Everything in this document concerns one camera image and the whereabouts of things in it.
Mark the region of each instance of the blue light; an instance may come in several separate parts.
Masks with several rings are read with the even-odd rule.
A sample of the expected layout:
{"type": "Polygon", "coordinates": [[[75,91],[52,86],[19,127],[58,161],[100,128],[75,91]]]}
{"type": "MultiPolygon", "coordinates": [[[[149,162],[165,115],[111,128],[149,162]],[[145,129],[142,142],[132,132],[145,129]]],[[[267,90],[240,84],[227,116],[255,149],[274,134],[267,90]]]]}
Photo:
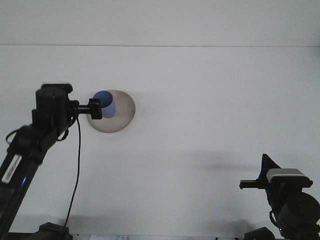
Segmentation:
{"type": "Polygon", "coordinates": [[[22,181],[21,186],[23,186],[23,185],[26,183],[26,180],[27,180],[27,177],[25,176],[24,179],[23,179],[23,181],[22,181]]]}

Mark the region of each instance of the black cable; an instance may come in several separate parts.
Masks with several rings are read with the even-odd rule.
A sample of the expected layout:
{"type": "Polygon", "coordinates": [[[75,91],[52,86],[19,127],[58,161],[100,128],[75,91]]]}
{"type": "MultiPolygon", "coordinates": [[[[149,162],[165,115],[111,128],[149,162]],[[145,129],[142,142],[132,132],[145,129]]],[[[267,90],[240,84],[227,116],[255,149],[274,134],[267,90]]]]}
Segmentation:
{"type": "Polygon", "coordinates": [[[12,132],[10,132],[6,137],[5,137],[5,141],[7,144],[11,144],[10,141],[8,141],[8,139],[13,135],[15,134],[16,132],[18,132],[19,129],[16,129],[16,130],[13,130],[12,132]]]}
{"type": "Polygon", "coordinates": [[[70,216],[70,212],[71,212],[71,207],[72,207],[72,203],[74,202],[74,198],[75,198],[75,194],[76,194],[76,190],[78,187],[78,182],[79,182],[79,176],[80,176],[80,150],[81,150],[81,130],[80,130],[80,123],[79,123],[79,119],[76,119],[76,123],[78,125],[78,131],[79,131],[79,147],[78,147],[78,167],[77,167],[77,174],[76,174],[76,182],[75,182],[75,186],[74,186],[74,190],[73,190],[73,194],[72,194],[72,198],[70,201],[70,206],[69,206],[69,210],[68,213],[66,215],[66,219],[62,228],[62,231],[65,229],[68,220],[69,220],[69,216],[70,216]]]}

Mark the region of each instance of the beige plate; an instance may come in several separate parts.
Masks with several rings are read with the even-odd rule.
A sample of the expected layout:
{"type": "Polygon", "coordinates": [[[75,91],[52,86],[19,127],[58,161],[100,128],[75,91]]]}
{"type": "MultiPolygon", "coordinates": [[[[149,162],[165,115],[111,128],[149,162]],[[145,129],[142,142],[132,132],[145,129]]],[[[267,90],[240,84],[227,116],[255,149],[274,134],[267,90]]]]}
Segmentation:
{"type": "Polygon", "coordinates": [[[111,118],[91,119],[88,114],[87,119],[90,125],[96,130],[104,133],[114,133],[124,129],[135,116],[136,105],[133,99],[125,92],[119,90],[108,90],[115,101],[115,115],[111,118]]]}

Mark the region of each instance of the black robotic arm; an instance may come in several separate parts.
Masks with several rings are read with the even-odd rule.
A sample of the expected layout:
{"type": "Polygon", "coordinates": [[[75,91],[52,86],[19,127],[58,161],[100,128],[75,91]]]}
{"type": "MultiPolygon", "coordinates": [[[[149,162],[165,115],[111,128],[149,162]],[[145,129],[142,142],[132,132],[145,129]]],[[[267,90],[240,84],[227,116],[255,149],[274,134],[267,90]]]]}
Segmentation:
{"type": "Polygon", "coordinates": [[[7,149],[0,167],[0,238],[4,239],[18,212],[29,185],[48,149],[58,137],[68,135],[68,128],[79,114],[91,114],[101,119],[99,99],[88,105],[69,100],[70,84],[44,84],[36,91],[36,109],[32,110],[32,124],[22,126],[7,149]]]}

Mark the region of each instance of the white wall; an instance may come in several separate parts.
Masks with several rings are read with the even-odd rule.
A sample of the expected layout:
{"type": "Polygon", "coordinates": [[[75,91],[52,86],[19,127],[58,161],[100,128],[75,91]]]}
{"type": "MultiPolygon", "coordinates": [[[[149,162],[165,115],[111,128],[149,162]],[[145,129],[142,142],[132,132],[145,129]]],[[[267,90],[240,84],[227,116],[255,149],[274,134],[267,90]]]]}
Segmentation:
{"type": "Polygon", "coordinates": [[[318,0],[0,3],[2,44],[320,46],[318,0]]]}
{"type": "MultiPolygon", "coordinates": [[[[106,3],[114,6],[114,10],[108,8],[113,13],[110,18],[114,20],[116,12],[126,11],[122,19],[136,28],[140,24],[132,21],[134,13],[141,16],[145,8],[162,6],[170,16],[166,23],[171,19],[172,29],[179,26],[180,19],[180,15],[175,18],[171,12],[174,8],[184,7],[192,12],[192,5],[199,6],[207,12],[203,15],[197,12],[194,19],[209,19],[208,5],[213,4],[173,1],[172,7],[168,7],[169,3],[163,1],[106,3]],[[138,7],[143,3],[145,8],[138,7]]],[[[240,180],[258,177],[262,153],[269,154],[281,167],[298,168],[310,177],[314,186],[305,191],[320,200],[319,47],[62,46],[150,46],[161,45],[161,41],[163,45],[219,45],[219,41],[193,41],[197,40],[197,32],[191,25],[185,26],[183,34],[172,36],[165,22],[152,22],[148,18],[143,20],[145,25],[158,26],[164,31],[162,38],[155,34],[143,41],[137,31],[135,41],[124,32],[119,35],[106,28],[104,33],[113,39],[94,41],[101,36],[100,16],[106,3],[83,2],[71,8],[71,2],[63,6],[43,1],[26,5],[3,1],[5,14],[0,14],[4,26],[0,46],[3,138],[11,130],[31,122],[35,91],[42,82],[72,83],[74,91],[70,98],[83,104],[103,89],[125,91],[136,103],[133,122],[117,133],[98,132],[81,116],[81,176],[69,220],[71,232],[239,237],[267,226],[277,233],[269,221],[270,208],[264,191],[239,189],[240,180]],[[49,4],[51,15],[47,14],[49,4]],[[98,14],[89,17],[87,13],[93,10],[98,14]],[[32,12],[42,13],[37,15],[38,25],[32,12]],[[55,25],[50,16],[59,16],[59,24],[55,25]],[[68,21],[63,16],[73,23],[81,19],[95,21],[97,28],[81,24],[68,31],[68,21]],[[45,28],[51,25],[56,27],[52,32],[57,33],[52,41],[45,28]],[[86,31],[89,37],[76,41],[78,34],[84,35],[86,31]],[[184,34],[191,36],[191,41],[178,37],[184,34]]],[[[222,6],[232,2],[215,3],[222,6]]],[[[247,13],[258,13],[260,5],[255,1],[246,1],[244,5],[249,3],[252,8],[246,8],[247,13]]],[[[296,1],[259,3],[267,9],[276,8],[277,4],[291,9],[283,12],[276,27],[287,23],[288,18],[304,14],[297,36],[303,35],[306,28],[302,26],[309,25],[309,21],[319,21],[318,15],[311,14],[316,12],[318,1],[303,5],[296,1]]],[[[233,4],[225,7],[221,8],[224,10],[220,16],[234,9],[233,4]]],[[[268,29],[267,25],[275,21],[273,14],[268,11],[267,17],[254,15],[253,22],[258,24],[262,18],[261,29],[268,29]]],[[[120,28],[117,21],[113,23],[115,30],[120,28]]],[[[263,41],[259,34],[248,37],[246,25],[238,23],[238,35],[243,41],[230,41],[227,45],[318,46],[319,25],[310,26],[308,31],[312,34],[305,41],[300,37],[286,41],[276,34],[270,37],[275,41],[267,38],[263,41]]],[[[231,25],[238,29],[235,22],[231,25]]],[[[210,33],[210,26],[202,30],[210,33]]],[[[218,39],[230,39],[228,31],[220,33],[218,39]]],[[[50,149],[12,231],[34,232],[44,222],[63,223],[76,179],[77,142],[77,128],[73,126],[67,140],[50,149]]],[[[3,141],[2,158],[6,147],[3,141]]]]}

